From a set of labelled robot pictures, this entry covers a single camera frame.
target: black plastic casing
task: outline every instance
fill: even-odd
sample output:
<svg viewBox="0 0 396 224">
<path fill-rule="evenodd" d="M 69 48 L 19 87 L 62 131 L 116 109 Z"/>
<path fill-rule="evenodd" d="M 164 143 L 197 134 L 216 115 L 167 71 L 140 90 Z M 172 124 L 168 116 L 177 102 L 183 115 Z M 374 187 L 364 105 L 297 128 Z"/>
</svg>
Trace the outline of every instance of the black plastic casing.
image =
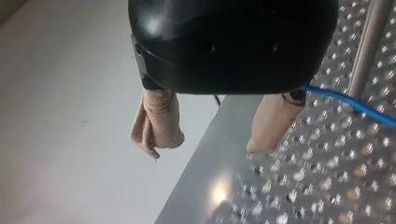
<svg viewBox="0 0 396 224">
<path fill-rule="evenodd" d="M 338 0 L 130 0 L 143 85 L 194 94 L 292 91 L 318 71 Z"/>
</svg>

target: robotic hand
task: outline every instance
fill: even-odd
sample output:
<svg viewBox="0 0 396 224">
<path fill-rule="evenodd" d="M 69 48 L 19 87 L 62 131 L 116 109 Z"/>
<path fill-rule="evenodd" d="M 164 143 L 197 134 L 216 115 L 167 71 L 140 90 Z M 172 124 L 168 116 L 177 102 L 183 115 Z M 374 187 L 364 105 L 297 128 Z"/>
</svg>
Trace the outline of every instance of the robotic hand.
<svg viewBox="0 0 396 224">
<path fill-rule="evenodd" d="M 146 90 L 273 94 L 256 112 L 248 152 L 272 148 L 304 108 L 298 89 L 318 71 L 337 14 L 337 0 L 129 1 Z M 157 159 L 153 148 L 146 150 Z"/>
</svg>

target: metal sheet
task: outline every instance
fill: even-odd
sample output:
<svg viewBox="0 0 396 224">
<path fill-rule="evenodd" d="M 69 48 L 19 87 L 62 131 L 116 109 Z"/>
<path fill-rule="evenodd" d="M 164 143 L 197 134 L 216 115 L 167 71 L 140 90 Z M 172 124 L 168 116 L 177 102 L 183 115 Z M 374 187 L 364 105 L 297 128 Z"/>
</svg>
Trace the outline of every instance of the metal sheet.
<svg viewBox="0 0 396 224">
<path fill-rule="evenodd" d="M 347 91 L 368 1 L 342 1 L 312 85 Z M 362 99 L 396 115 L 396 7 Z M 157 224 L 395 223 L 396 131 L 330 97 L 307 107 L 270 155 L 246 155 L 260 96 L 227 96 Z"/>
</svg>

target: hole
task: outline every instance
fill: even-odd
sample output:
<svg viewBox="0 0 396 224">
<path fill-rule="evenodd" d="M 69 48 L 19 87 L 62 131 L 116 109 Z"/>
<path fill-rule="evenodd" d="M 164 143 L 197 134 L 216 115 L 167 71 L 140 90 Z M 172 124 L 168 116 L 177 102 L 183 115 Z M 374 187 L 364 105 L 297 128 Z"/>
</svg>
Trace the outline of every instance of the hole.
<svg viewBox="0 0 396 224">
<path fill-rule="evenodd" d="M 304 215 L 305 215 L 305 210 L 302 208 L 300 211 L 296 211 L 295 213 L 294 213 L 294 216 L 295 216 L 295 218 L 297 218 L 297 219 L 302 219 L 302 218 L 304 218 Z"/>
<path fill-rule="evenodd" d="M 210 53 L 214 53 L 216 51 L 216 45 L 210 41 L 204 43 L 205 50 L 209 51 Z"/>
<path fill-rule="evenodd" d="M 275 40 L 269 40 L 266 45 L 267 50 L 271 52 L 276 52 L 278 50 L 278 44 Z"/>
</svg>

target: black cable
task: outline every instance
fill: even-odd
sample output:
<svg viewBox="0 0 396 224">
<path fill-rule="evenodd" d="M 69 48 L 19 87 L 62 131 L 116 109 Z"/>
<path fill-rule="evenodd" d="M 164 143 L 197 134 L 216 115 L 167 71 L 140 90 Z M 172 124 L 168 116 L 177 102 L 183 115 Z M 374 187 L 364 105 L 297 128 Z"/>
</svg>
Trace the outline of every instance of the black cable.
<svg viewBox="0 0 396 224">
<path fill-rule="evenodd" d="M 213 97 L 215 97 L 216 103 L 218 104 L 218 106 L 220 106 L 221 105 L 220 98 L 217 95 L 213 95 Z"/>
</svg>

